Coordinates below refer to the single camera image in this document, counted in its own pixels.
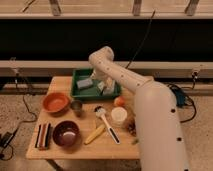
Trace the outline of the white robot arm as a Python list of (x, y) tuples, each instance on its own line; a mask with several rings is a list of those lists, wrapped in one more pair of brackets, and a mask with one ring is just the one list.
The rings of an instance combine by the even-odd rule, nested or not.
[(165, 84), (121, 67), (113, 59), (108, 46), (89, 55), (96, 76), (107, 75), (134, 94), (142, 171), (190, 171), (175, 95)]

